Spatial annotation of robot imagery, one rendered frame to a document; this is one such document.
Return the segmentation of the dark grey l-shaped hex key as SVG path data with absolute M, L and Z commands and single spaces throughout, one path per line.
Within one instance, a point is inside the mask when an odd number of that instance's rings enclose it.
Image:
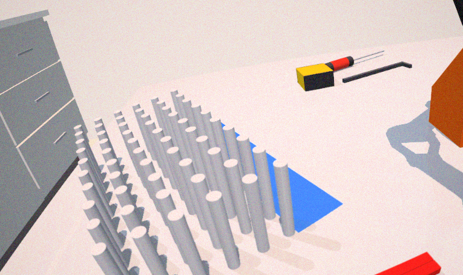
M 351 77 L 342 78 L 342 82 L 347 83 L 349 81 L 355 81 L 355 80 L 358 80 L 358 79 L 360 79 L 362 77 L 364 78 L 364 77 L 367 77 L 369 75 L 374 75 L 376 73 L 381 73 L 383 71 L 388 71 L 390 69 L 394 69 L 394 68 L 401 67 L 401 66 L 404 66 L 404 67 L 407 67 L 407 68 L 412 68 L 412 65 L 409 64 L 409 63 L 398 62 L 398 63 L 391 64 L 391 65 L 388 65 L 388 66 L 384 66 L 382 68 L 377 68 L 375 70 L 370 70 L 368 72 L 363 72 L 361 74 L 356 74 L 356 75 L 353 75 Z

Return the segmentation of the red-handled screwdriver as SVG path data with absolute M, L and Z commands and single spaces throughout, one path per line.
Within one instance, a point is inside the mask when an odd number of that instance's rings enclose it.
M 347 68 L 347 67 L 353 65 L 354 60 L 359 60 L 360 58 L 365 58 L 365 57 L 368 57 L 368 56 L 371 56 L 371 55 L 374 55 L 374 54 L 378 54 L 380 52 L 384 52 L 384 49 L 381 50 L 381 51 L 377 51 L 377 52 L 368 54 L 368 55 L 364 55 L 362 57 L 358 57 L 358 58 L 352 58 L 351 56 L 344 57 L 344 58 L 341 58 L 341 59 L 338 59 L 338 60 L 335 60 L 335 61 L 328 62 L 325 65 L 328 66 L 333 71 L 338 71 L 340 69 Z

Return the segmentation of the red flat bar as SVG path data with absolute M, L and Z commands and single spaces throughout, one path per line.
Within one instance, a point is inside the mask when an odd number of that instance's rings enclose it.
M 436 275 L 440 270 L 438 263 L 425 252 L 376 275 Z

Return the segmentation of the blue flat strip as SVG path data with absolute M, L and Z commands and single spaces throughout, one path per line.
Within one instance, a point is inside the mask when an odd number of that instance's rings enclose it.
M 274 207 L 276 214 L 281 216 L 273 168 L 273 162 L 276 159 L 268 153 L 266 153 L 266 155 L 274 197 Z M 290 168 L 289 181 L 292 194 L 291 199 L 294 212 L 295 231 L 298 233 L 343 204 Z

